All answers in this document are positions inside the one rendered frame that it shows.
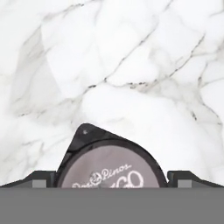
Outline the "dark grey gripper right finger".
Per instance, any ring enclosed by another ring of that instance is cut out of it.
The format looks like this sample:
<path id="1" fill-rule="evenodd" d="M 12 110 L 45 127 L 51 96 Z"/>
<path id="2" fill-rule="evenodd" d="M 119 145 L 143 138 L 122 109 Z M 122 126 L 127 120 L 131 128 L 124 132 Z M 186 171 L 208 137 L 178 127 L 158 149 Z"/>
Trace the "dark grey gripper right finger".
<path id="1" fill-rule="evenodd" d="M 222 185 L 201 179 L 190 171 L 168 171 L 167 178 L 169 179 L 168 186 L 173 188 L 222 188 Z"/>

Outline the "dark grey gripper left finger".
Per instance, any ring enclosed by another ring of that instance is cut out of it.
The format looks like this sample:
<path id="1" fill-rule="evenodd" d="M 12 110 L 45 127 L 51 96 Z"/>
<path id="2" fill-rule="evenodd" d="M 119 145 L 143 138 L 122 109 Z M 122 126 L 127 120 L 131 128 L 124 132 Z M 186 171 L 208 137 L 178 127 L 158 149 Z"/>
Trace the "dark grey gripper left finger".
<path id="1" fill-rule="evenodd" d="M 52 188 L 56 171 L 34 171 L 24 179 L 2 185 L 2 188 Z"/>

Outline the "black yogurt container, grey lid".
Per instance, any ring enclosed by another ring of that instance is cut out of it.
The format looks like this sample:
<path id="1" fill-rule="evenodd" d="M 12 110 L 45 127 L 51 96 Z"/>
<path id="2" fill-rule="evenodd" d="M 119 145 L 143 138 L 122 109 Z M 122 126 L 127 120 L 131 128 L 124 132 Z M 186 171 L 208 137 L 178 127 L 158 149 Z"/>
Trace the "black yogurt container, grey lid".
<path id="1" fill-rule="evenodd" d="M 143 147 L 90 123 L 76 130 L 54 185 L 60 188 L 159 188 L 167 182 Z"/>

